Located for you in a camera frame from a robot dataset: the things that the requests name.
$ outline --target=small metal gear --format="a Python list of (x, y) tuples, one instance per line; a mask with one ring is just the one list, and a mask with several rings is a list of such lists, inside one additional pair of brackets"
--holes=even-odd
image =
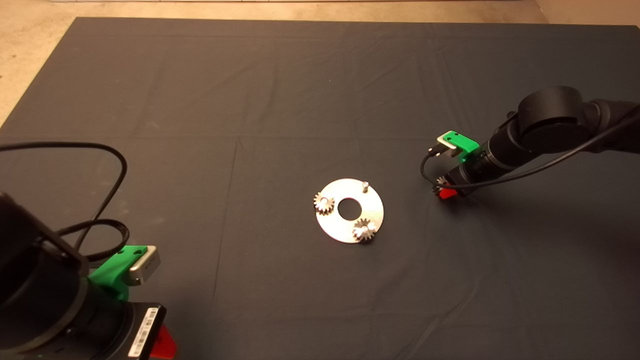
[(376, 234), (378, 229), (376, 228), (376, 224), (371, 222), (367, 218), (361, 218), (356, 221), (353, 226), (353, 237), (358, 240), (359, 243), (366, 243), (373, 239), (373, 236)]
[(325, 197), (321, 193), (317, 193), (314, 197), (314, 207), (316, 212), (322, 215), (327, 215), (333, 211), (335, 201), (333, 197)]
[[(448, 182), (447, 182), (447, 180), (444, 178), (444, 176), (440, 176), (436, 181), (438, 181), (438, 184), (444, 184), (444, 185), (448, 184)], [(439, 187), (439, 186), (435, 186), (435, 185), (433, 185), (433, 186), (431, 187), (431, 189), (433, 190), (433, 193), (434, 193), (436, 196), (437, 196), (437, 195), (442, 191), (442, 188), (441, 188), (441, 187)]]

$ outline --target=circular metal plate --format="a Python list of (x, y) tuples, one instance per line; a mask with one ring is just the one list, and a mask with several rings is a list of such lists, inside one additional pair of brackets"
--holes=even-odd
[[(363, 181), (356, 179), (339, 179), (322, 189), (323, 197), (335, 200), (333, 211), (327, 215), (316, 213), (318, 224), (332, 238), (343, 243), (358, 243), (353, 236), (353, 226), (361, 218), (367, 218), (376, 226), (376, 231), (382, 226), (385, 215), (380, 196), (370, 185), (364, 192)], [(338, 204), (344, 199), (356, 200), (362, 208), (362, 213), (356, 220), (346, 220), (338, 212)]]

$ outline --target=table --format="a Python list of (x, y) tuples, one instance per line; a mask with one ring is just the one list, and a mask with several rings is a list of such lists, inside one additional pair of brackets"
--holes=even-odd
[[(127, 156), (105, 216), (159, 247), (132, 299), (168, 307), (177, 359), (637, 359), (640, 157), (581, 154), (452, 204), (418, 165), (546, 86), (638, 101), (638, 63), (632, 26), (79, 18), (0, 141)], [(60, 149), (0, 168), (56, 229), (118, 166)], [(368, 246), (316, 222), (314, 194), (342, 177), (384, 202)], [(96, 229), (83, 250), (114, 241)]]

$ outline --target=sticker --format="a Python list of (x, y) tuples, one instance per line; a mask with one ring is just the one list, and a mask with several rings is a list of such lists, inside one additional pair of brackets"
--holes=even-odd
[(149, 337), (149, 330), (151, 330), (151, 327), (154, 325), (154, 320), (157, 315), (157, 307), (150, 307), (147, 309), (145, 318), (142, 319), (142, 324), (140, 324), (140, 328), (138, 329), (136, 339), (133, 341), (133, 345), (131, 345), (131, 349), (129, 350), (129, 357), (140, 356), (142, 349), (145, 347), (145, 343), (147, 342), (147, 338)]

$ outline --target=floor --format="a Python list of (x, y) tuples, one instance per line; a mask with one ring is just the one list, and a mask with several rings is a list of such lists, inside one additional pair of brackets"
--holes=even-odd
[(640, 1), (52, 3), (49, 0), (0, 0), (0, 126), (77, 16), (640, 25)]

